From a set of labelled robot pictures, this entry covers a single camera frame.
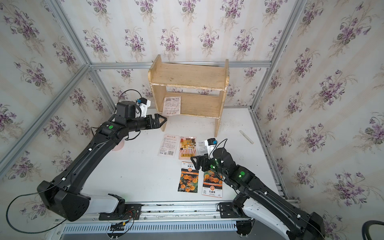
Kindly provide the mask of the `white text seed bag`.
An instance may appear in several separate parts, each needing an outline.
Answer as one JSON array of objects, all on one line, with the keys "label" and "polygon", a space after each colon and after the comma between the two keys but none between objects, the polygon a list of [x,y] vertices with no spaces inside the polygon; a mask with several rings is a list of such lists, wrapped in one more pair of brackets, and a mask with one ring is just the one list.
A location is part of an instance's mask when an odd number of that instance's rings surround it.
[{"label": "white text seed bag", "polygon": [[198,151],[198,156],[203,156],[205,154],[208,154],[208,149],[204,141],[200,141],[197,143],[197,151]]}]

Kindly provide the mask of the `dark marigold seed bag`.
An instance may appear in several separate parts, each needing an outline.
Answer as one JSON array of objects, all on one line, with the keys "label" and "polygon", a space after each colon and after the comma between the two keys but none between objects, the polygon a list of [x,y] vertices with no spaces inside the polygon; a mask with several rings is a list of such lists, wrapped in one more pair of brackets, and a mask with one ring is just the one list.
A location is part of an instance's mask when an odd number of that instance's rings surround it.
[{"label": "dark marigold seed bag", "polygon": [[181,176],[179,180],[178,192],[197,193],[199,182],[199,171],[195,169],[193,163],[181,163]]}]

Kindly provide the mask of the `white lower-shelf seed bag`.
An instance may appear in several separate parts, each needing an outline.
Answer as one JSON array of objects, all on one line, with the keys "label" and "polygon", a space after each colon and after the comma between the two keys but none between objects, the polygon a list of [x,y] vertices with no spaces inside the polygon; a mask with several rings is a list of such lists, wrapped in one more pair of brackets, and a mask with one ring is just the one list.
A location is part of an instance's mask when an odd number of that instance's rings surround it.
[{"label": "white lower-shelf seed bag", "polygon": [[163,115],[175,116],[181,114],[182,97],[165,97],[163,104]]}]

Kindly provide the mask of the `orange marigold seed bag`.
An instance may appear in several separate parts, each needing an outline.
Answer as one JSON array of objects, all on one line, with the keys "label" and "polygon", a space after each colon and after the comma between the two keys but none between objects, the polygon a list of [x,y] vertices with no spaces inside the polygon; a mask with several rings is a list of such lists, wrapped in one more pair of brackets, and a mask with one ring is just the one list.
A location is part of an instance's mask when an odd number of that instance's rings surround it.
[{"label": "orange marigold seed bag", "polygon": [[222,176],[213,171],[204,172],[202,195],[215,198],[223,197]]}]

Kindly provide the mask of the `white barcode seed bag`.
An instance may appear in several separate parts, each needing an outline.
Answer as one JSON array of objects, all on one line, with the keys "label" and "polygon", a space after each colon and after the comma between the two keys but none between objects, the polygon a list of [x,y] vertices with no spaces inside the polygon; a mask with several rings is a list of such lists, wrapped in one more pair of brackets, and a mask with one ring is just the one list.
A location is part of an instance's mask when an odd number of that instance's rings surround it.
[{"label": "white barcode seed bag", "polygon": [[158,156],[173,158],[177,153],[179,142],[179,136],[165,134],[160,145]]}]

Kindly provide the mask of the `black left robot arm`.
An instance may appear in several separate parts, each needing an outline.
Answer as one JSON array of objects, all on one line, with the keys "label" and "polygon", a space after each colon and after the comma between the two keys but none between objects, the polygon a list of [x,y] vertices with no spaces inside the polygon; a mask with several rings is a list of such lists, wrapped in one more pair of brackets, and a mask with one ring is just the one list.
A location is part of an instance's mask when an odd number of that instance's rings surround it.
[{"label": "black left robot arm", "polygon": [[147,115],[149,100],[117,103],[116,112],[96,130],[92,140],[78,157],[51,182],[43,181],[38,194],[47,208],[64,219],[74,222],[83,215],[106,214],[122,219],[126,215],[125,199],[118,195],[88,196],[83,186],[102,159],[121,141],[129,140],[130,132],[161,128],[167,118]]}]

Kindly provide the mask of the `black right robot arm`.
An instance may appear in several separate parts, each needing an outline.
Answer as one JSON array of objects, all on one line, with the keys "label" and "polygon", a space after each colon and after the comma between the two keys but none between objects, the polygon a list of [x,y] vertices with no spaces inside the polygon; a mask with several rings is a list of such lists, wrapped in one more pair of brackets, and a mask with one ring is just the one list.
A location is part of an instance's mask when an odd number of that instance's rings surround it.
[{"label": "black right robot arm", "polygon": [[295,207],[268,188],[254,173],[238,165],[225,148],[208,154],[191,157],[197,170],[211,170],[223,176],[223,182],[235,191],[232,212],[237,217],[257,220],[286,240],[323,240],[323,218]]}]

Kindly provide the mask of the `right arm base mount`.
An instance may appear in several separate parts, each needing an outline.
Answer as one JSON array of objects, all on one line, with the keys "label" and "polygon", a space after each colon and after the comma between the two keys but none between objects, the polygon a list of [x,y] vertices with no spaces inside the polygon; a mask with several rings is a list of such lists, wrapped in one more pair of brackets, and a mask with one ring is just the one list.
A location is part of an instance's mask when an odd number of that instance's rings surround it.
[{"label": "right arm base mount", "polygon": [[248,217],[243,211],[246,200],[249,200],[248,195],[237,195],[231,202],[220,202],[217,204],[217,211],[221,219],[253,219]]}]

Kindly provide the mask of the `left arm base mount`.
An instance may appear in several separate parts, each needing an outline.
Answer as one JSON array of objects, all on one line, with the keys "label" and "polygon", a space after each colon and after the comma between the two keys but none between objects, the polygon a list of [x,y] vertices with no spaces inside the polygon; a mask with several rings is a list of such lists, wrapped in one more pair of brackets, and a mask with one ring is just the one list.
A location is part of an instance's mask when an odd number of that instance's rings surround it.
[{"label": "left arm base mount", "polygon": [[130,217],[134,220],[139,219],[142,204],[126,203],[124,198],[115,194],[108,194],[108,197],[117,200],[117,206],[111,213],[100,213],[99,221],[128,220]]}]

